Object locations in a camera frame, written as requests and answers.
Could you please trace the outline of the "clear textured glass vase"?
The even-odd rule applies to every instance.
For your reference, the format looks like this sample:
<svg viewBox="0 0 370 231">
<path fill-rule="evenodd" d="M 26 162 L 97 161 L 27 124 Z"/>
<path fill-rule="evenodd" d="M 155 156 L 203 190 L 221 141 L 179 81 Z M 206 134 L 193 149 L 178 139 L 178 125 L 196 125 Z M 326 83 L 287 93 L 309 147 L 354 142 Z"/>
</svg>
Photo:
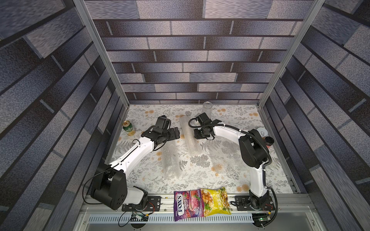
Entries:
<svg viewBox="0 0 370 231">
<path fill-rule="evenodd" d="M 205 113 L 208 118 L 212 118 L 213 104 L 211 102 L 204 102 L 202 105 L 202 113 Z"/>
</svg>

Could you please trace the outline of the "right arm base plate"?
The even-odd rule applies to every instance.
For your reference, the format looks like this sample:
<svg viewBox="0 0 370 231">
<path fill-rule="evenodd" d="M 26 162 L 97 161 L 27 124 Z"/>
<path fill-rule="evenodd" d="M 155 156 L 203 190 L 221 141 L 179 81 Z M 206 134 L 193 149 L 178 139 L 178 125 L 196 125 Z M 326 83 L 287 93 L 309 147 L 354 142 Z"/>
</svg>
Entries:
<svg viewBox="0 0 370 231">
<path fill-rule="evenodd" d="M 275 204 L 271 196 L 264 196 L 257 198 L 249 195 L 235 196 L 234 201 L 230 201 L 230 204 L 235 206 L 238 211 L 273 211 L 275 210 Z"/>
</svg>

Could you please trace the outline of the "clear bubble wrap sheet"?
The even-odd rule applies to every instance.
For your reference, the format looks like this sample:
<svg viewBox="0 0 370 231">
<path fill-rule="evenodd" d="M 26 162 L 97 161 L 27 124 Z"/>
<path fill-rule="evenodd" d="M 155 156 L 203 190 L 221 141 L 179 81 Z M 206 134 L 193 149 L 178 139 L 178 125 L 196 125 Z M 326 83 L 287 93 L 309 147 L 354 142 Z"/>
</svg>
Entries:
<svg viewBox="0 0 370 231">
<path fill-rule="evenodd" d="M 182 133 L 191 156 L 191 162 L 201 167 L 210 167 L 219 174 L 248 171 L 249 167 L 243 162 L 239 145 L 220 136 L 215 139 L 197 140 L 194 130 L 188 125 L 190 118 L 180 118 Z"/>
</svg>

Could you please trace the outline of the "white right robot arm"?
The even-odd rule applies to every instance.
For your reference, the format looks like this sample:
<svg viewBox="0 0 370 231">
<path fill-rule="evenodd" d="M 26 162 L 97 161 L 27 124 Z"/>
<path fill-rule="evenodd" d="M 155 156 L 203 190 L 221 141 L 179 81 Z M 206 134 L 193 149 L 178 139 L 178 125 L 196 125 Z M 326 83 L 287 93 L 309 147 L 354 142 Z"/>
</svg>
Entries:
<svg viewBox="0 0 370 231">
<path fill-rule="evenodd" d="M 266 166 L 272 163 L 269 149 L 260 132 L 256 129 L 244 131 L 222 121 L 211 120 L 206 113 L 189 120 L 197 140 L 223 137 L 239 145 L 244 163 L 250 168 L 250 202 L 256 206 L 269 199 L 270 187 L 266 184 Z"/>
</svg>

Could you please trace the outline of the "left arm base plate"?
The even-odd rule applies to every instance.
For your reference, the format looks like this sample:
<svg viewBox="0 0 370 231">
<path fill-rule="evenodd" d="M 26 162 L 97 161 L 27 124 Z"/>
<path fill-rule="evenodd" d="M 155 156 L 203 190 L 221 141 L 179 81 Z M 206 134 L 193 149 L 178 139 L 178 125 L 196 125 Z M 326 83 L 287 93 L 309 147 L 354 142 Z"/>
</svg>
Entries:
<svg viewBox="0 0 370 231">
<path fill-rule="evenodd" d="M 160 196 L 145 196 L 139 204 L 123 204 L 122 212 L 158 212 L 161 207 Z"/>
</svg>

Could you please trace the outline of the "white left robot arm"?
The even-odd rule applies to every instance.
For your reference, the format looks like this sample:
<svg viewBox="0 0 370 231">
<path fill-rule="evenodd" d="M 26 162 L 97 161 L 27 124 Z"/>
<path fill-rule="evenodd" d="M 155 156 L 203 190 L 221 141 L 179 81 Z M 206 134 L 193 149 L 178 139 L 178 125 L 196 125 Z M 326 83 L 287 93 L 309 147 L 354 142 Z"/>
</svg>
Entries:
<svg viewBox="0 0 370 231">
<path fill-rule="evenodd" d="M 112 210 L 126 204 L 144 210 L 148 203 L 147 191 L 136 186 L 128 187 L 126 177 L 147 154 L 179 138 L 180 132 L 177 127 L 171 128 L 171 120 L 165 115 L 158 117 L 156 124 L 149 127 L 120 158 L 108 165 L 99 164 L 92 177 L 91 198 Z"/>
</svg>

